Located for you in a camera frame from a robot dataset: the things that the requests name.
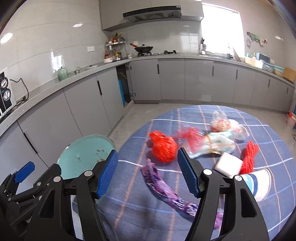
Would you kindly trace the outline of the white blue paper cup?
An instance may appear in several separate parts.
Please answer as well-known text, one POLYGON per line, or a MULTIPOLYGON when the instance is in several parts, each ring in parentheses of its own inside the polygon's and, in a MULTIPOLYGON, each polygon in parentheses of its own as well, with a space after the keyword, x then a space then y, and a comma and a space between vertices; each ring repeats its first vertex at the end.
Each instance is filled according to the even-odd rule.
POLYGON ((267 197, 271 187, 271 175, 269 170, 262 169, 252 173, 242 174, 241 177, 257 202, 267 197))

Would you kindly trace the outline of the clear plastic bag with food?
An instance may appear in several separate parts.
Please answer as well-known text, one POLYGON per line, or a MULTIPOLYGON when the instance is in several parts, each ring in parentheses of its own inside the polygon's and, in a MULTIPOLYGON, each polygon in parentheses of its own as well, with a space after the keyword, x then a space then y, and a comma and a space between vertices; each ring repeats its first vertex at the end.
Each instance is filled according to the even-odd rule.
POLYGON ((230 119, 223 111, 214 111, 210 129, 216 133, 227 133, 229 138, 233 140, 244 140, 249 137, 247 129, 238 123, 238 121, 230 119))

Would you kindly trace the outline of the green kettle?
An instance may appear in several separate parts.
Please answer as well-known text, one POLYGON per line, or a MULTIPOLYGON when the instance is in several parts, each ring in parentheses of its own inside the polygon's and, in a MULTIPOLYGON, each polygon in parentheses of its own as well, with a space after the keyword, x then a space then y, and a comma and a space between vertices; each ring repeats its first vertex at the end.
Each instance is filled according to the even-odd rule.
POLYGON ((68 71, 65 67, 61 67, 58 69, 58 79, 61 81, 61 80, 64 80, 64 79, 67 79, 69 77, 68 75, 68 71))

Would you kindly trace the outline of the microwave oven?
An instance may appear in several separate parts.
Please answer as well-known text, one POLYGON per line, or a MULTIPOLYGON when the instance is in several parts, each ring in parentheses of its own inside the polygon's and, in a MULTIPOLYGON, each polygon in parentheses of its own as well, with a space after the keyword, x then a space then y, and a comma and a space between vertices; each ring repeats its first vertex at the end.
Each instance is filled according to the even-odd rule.
POLYGON ((16 105, 7 67, 1 70, 0 84, 0 117, 3 118, 16 105))

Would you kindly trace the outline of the teal trash bin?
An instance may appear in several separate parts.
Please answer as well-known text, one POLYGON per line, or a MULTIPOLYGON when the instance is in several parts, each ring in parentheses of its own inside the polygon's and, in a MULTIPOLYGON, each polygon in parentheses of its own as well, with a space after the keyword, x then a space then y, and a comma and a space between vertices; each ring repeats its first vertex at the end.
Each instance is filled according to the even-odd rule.
POLYGON ((76 178, 83 172, 92 170, 96 163, 106 160, 114 149, 114 143, 101 135, 89 135, 75 140, 58 158, 62 178, 76 178))

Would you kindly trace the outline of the wooden cutting board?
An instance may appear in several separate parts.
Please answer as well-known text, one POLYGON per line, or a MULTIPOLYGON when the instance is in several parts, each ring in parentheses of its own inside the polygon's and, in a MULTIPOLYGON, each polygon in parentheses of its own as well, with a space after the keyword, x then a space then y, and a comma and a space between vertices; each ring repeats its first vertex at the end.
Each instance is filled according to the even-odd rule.
POLYGON ((289 67, 284 68, 283 78, 289 80, 290 82, 295 82, 296 71, 289 67))

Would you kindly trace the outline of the white green package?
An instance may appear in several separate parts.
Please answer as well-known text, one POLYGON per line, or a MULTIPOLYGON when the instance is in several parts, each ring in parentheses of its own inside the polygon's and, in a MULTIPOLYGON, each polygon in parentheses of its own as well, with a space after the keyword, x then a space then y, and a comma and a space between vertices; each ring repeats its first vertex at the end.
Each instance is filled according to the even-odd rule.
POLYGON ((198 137, 189 144, 189 157, 197 158, 211 153, 222 155, 224 152, 230 154, 236 148, 235 142, 230 137, 229 132, 211 132, 198 137))

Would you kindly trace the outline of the purple snack wrapper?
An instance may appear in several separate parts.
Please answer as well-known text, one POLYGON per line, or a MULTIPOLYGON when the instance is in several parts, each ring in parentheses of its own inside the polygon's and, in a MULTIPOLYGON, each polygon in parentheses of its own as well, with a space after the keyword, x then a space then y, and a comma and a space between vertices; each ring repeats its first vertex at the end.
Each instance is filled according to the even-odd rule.
POLYGON ((146 159, 145 165, 141 167, 146 185, 158 195, 162 201, 171 206, 173 209, 195 217, 198 205, 185 201, 177 195, 177 193, 162 179, 162 176, 156 165, 150 160, 146 159))

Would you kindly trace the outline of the black wok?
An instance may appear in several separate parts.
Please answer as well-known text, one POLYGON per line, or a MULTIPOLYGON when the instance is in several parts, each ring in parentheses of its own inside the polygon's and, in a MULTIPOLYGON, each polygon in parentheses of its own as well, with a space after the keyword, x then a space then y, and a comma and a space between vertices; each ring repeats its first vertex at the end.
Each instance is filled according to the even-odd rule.
POLYGON ((145 44, 143 44, 142 46, 138 46, 136 44, 130 43, 130 45, 133 46, 135 51, 137 51, 140 54, 148 53, 153 49, 153 46, 146 46, 145 44))

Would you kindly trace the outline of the pink transparent plastic bag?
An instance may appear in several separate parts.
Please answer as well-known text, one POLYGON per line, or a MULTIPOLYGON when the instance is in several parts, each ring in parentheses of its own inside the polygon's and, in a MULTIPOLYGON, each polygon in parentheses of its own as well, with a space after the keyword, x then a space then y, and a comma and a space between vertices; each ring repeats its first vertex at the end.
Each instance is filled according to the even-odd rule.
POLYGON ((204 135, 196 127, 184 126, 178 132, 178 138, 182 140, 182 147, 184 147, 185 150, 196 154, 199 149, 201 149, 204 135))

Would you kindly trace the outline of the black range hood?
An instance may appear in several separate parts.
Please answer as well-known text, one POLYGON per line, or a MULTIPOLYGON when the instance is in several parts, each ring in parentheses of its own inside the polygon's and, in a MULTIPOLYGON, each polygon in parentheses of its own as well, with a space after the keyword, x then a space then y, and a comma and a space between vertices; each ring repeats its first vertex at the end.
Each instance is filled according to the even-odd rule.
POLYGON ((123 18, 132 23, 180 19, 181 6, 156 6, 151 8, 137 9, 123 13, 123 18))

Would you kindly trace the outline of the red foam fruit net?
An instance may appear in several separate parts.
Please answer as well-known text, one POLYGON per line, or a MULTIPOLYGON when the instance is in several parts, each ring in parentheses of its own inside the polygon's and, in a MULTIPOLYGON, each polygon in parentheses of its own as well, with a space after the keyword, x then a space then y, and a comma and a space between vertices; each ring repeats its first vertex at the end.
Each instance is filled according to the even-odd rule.
POLYGON ((254 160, 259 151, 258 144, 255 144, 253 141, 248 141, 244 152, 243 152, 243 163, 240 169, 239 174, 247 174, 253 172, 254 169, 254 160))

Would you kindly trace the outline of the red plastic bag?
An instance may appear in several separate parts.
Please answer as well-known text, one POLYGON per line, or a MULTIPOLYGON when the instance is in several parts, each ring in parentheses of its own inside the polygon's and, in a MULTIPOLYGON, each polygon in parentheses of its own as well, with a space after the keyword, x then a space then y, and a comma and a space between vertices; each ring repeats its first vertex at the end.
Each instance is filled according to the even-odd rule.
POLYGON ((160 162, 169 163, 175 160, 178 145, 173 137, 168 137, 160 131, 149 134, 152 143, 152 155, 160 162))

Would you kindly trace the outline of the white paper box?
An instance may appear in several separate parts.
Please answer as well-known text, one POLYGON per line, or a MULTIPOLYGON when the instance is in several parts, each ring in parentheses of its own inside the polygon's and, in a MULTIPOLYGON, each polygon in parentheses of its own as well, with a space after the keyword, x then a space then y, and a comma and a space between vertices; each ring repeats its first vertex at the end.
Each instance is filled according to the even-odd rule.
POLYGON ((214 169, 224 176, 232 178, 239 174, 242 164, 242 160, 224 152, 215 164, 214 169))

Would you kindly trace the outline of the pink bucket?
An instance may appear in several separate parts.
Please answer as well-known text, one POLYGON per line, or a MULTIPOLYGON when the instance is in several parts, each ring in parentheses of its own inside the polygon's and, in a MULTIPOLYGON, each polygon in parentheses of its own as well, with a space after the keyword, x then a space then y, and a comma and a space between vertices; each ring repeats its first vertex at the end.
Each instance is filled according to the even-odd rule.
POLYGON ((286 125, 290 128, 290 129, 294 129, 295 128, 295 124, 296 124, 296 117, 295 114, 292 112, 288 112, 287 113, 287 120, 286 120, 286 125))

